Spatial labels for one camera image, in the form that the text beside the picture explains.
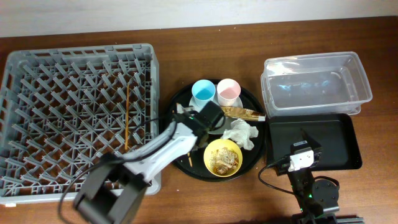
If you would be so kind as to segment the wooden chopstick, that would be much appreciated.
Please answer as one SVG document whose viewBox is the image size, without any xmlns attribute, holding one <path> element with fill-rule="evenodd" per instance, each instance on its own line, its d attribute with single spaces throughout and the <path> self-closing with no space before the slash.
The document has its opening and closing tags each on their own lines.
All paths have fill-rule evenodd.
<svg viewBox="0 0 398 224">
<path fill-rule="evenodd" d="M 126 86 L 126 116 L 125 116 L 125 145 L 124 150 L 128 151 L 128 137 L 129 137 L 129 85 Z"/>
<path fill-rule="evenodd" d="M 189 152 L 189 153 L 187 154 L 187 156 L 188 156 L 188 161 L 189 161 L 190 167 L 193 167 L 193 162 L 192 162 L 191 153 Z"/>
</svg>

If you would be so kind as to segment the yellow bowl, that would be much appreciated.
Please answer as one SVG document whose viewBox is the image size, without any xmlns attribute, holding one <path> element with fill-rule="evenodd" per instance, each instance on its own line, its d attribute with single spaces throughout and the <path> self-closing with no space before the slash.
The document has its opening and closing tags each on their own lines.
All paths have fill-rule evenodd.
<svg viewBox="0 0 398 224">
<path fill-rule="evenodd" d="M 213 151 L 215 151 L 215 150 L 217 150 L 217 149 L 224 148 L 224 147 L 226 147 L 226 148 L 228 148 L 229 150 L 232 150 L 232 151 L 234 151 L 235 153 L 238 154 L 238 157 L 239 157 L 239 164 L 238 164 L 238 168 L 237 168 L 234 172 L 232 172 L 231 174 L 226 175 L 226 176 L 221 176 L 221 175 L 215 174 L 215 173 L 212 171 L 212 169 L 211 169 L 211 167 L 210 167 L 210 157 L 211 157 L 211 153 L 212 153 Z M 242 152 L 241 152 L 239 146 L 238 146 L 235 142 L 233 142 L 232 140 L 229 140 L 229 139 L 217 139 L 217 140 L 214 140 L 214 141 L 212 141 L 211 143 L 209 143 L 209 145 L 206 147 L 206 149 L 205 149 L 205 151 L 204 151 L 204 154 L 203 154 L 203 160 L 204 160 L 204 163 L 205 163 L 205 167 L 206 167 L 213 175 L 215 175 L 215 176 L 217 176 L 217 177 L 230 177 L 230 176 L 234 175 L 235 173 L 237 173 L 238 170 L 240 170 L 240 168 L 241 168 L 241 166 L 242 166 L 242 164 L 243 164 L 243 154 L 242 154 Z"/>
</svg>

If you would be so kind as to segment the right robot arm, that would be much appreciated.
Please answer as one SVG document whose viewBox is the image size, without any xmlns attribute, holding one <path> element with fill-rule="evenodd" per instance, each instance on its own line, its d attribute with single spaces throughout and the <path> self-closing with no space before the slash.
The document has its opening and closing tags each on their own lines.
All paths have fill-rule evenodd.
<svg viewBox="0 0 398 224">
<path fill-rule="evenodd" d="M 322 146 L 301 130 L 303 140 L 290 146 L 290 153 L 277 163 L 279 174 L 289 178 L 292 192 L 301 209 L 292 216 L 292 223 L 364 223 L 361 217 L 340 217 L 335 213 L 338 205 L 340 183 L 331 177 L 313 176 L 322 154 Z"/>
</svg>

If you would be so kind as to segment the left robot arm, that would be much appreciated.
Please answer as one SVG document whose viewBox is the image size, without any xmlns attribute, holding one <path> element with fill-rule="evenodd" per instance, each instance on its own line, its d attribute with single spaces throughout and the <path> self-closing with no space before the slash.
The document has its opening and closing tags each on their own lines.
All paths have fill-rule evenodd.
<svg viewBox="0 0 398 224">
<path fill-rule="evenodd" d="M 168 128 L 138 150 L 105 154 L 89 171 L 73 207 L 90 223 L 131 223 L 154 177 L 194 147 L 203 146 L 224 113 L 209 101 L 201 111 L 175 113 Z"/>
</svg>

